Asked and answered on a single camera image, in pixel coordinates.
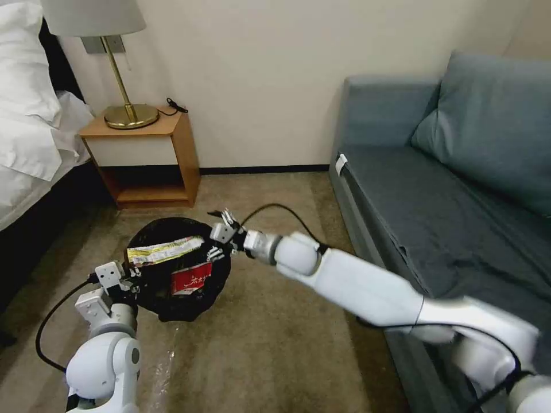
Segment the brass lamp base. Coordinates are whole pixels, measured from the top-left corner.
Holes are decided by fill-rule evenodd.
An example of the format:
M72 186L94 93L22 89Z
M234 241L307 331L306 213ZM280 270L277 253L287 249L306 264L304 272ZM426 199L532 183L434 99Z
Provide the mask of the brass lamp base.
M159 110L146 104L109 106L103 117L107 126L113 129L137 129L156 122Z

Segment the sofa armrest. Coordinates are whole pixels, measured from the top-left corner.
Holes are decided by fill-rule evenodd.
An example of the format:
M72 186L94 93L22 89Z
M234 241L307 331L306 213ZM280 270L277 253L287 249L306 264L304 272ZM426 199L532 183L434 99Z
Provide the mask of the sofa armrest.
M440 79L352 76L344 82L333 161L343 145L403 146L436 108Z

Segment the red wrapper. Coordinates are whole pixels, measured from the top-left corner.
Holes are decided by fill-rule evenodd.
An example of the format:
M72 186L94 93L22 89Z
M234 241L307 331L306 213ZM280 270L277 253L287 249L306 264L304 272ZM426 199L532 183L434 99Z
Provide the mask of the red wrapper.
M189 295L205 285L211 276L212 263L207 262L172 273L172 295Z

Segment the black baseboard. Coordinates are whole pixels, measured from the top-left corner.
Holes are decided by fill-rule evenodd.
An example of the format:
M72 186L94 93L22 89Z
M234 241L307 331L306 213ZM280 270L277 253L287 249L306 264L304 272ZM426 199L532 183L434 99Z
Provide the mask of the black baseboard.
M284 172L327 172L329 164L285 165L285 166L237 166L220 168L199 168L201 175L257 174Z

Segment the power cord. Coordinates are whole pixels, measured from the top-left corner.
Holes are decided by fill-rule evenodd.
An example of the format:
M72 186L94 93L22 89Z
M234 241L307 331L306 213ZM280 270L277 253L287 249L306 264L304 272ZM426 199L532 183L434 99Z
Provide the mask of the power cord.
M298 222L301 223L302 227L306 230L306 232L308 233L310 238L312 238L315 242L317 242L318 244L321 245L321 242L319 241L319 239L312 233L312 231L310 231L310 228L308 228L308 226L304 223L304 221L301 219L300 216L298 216L298 214L295 211L293 211L288 206L283 205L283 204L279 204L277 202L274 202L272 204L266 204L266 205L261 206L260 208L255 209L243 220L243 223L241 225L245 225L256 214L258 214L259 212L264 211L265 209L268 209L268 208L281 208L281 209L284 209L284 210L290 212L298 220Z
M485 332L484 330L480 330L473 326L468 325L460 325L460 324L447 324L447 323L418 323L418 324L402 324L402 325L390 325L390 326L375 326L372 325L365 320L361 319L360 317L356 317L356 320L365 327L380 329L380 330L389 330L389 329L399 329L399 328L415 328L415 327L423 327L423 326L442 326L442 327L460 327L465 328L469 330L476 331L478 333L481 333L487 337L493 338L495 341L500 343L503 347L507 349L507 351L511 354L513 357L513 360L515 362L515 367L513 368L513 371L511 371L507 377L501 383L498 383L494 388L488 390L485 392L481 397L477 398L476 402L473 403L473 405L467 410L467 413L475 413L477 411L482 412L482 406L489 402L491 399L496 397L499 393L501 393L503 390L506 390L507 392L510 392L512 388L521 381L524 377L533 375L533 372L526 371L522 369L521 361L518 358L517 354L513 351L513 349L508 346L503 340L500 338L495 337L493 334L490 334L488 332Z
M163 115L166 115L166 116L174 116L176 115L178 112L182 112L182 113L188 113L189 111L184 107L182 106L179 106L174 100L172 100L171 98L166 98L166 102L168 103L168 106L170 106L171 108L175 109L174 110L174 113L171 113L171 114L168 114L166 112L163 112L162 110L159 109L159 112L162 113Z
M62 373L66 373L67 369L63 367L62 365L56 363L55 361L49 359L43 352L40 345L40 340L42 338L42 332L44 331L44 327L46 327L46 323L50 320L50 318L53 316L53 313L56 312L56 310L65 302L67 301L74 293L79 291L81 288L86 287L88 284L95 284L98 282L98 277L95 274L90 274L88 276L88 279L84 281L83 283L77 285L75 288L73 288L71 291L69 291L61 300L58 301L57 304L52 307L52 309L49 311L49 313L44 317L42 323L40 324L40 327L38 327L38 331L36 332L36 338L34 340L34 347L36 349L37 355L40 357L40 359L45 362L46 364L49 364L50 366L54 367L54 369L59 370Z

